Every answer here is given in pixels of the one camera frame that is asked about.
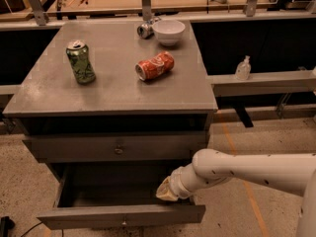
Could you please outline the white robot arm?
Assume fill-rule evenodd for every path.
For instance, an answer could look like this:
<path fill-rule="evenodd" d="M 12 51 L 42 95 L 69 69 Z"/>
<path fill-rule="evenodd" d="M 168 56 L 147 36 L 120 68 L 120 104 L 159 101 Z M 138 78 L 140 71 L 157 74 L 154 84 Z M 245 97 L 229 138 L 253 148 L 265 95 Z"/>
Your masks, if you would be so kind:
<path fill-rule="evenodd" d="M 230 155 L 214 149 L 198 151 L 159 186 L 156 196 L 177 201 L 236 178 L 303 197 L 296 237 L 316 237 L 316 155 Z"/>

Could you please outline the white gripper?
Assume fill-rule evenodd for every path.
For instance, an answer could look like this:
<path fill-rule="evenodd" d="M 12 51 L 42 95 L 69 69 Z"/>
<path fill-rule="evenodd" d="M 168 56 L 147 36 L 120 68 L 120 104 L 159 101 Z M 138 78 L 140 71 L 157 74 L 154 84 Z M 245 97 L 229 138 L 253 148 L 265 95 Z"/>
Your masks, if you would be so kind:
<path fill-rule="evenodd" d="M 185 187 L 182 178 L 185 168 L 180 167 L 174 170 L 158 187 L 156 197 L 164 201 L 177 201 L 178 199 L 189 198 L 192 193 Z"/>

